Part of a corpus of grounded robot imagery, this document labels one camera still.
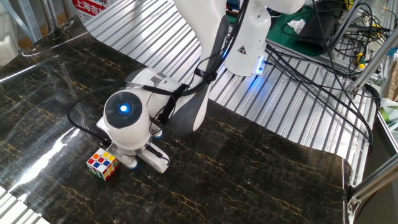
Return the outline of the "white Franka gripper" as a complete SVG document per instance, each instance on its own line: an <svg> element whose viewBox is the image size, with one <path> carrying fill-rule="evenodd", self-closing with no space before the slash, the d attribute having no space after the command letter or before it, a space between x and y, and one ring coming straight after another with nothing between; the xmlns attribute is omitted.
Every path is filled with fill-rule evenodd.
<svg viewBox="0 0 398 224"><path fill-rule="evenodd" d="M157 125L141 119L135 124L118 129L108 124L104 117L96 125L111 139L111 145L106 151L126 167L136 168L137 158L140 158L160 173L169 168L169 156L152 143L153 138L160 138L163 134Z"/></svg>

